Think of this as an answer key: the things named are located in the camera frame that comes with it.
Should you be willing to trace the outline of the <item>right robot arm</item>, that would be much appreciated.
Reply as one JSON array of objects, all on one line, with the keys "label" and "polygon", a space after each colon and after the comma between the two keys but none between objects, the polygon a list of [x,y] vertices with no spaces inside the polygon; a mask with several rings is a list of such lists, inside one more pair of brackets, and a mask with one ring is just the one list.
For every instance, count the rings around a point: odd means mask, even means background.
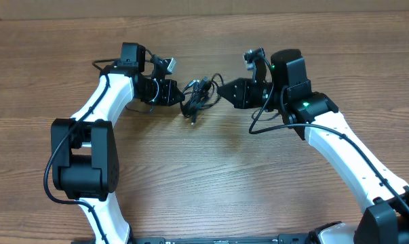
[{"label": "right robot arm", "polygon": [[278,243],[409,243],[409,183],[395,175],[355,135],[338,106],[313,91],[298,49],[269,59],[264,49],[244,54],[252,78],[218,88],[235,108],[277,110],[283,123],[268,131],[293,129],[325,157],[355,197],[362,213],[358,224],[337,221],[306,234],[279,235]]}]

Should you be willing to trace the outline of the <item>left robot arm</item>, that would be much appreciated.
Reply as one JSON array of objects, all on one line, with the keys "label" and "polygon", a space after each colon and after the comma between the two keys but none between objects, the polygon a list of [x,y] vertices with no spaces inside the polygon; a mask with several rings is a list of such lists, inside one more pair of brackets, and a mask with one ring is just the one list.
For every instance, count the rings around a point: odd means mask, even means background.
[{"label": "left robot arm", "polygon": [[52,155],[43,187],[59,204],[78,205],[94,231],[93,243],[134,243],[115,190],[119,157],[113,128],[134,99],[155,106],[184,100],[174,72],[174,58],[161,58],[138,43],[123,43],[119,58],[95,60],[99,84],[85,105],[51,126]]}]

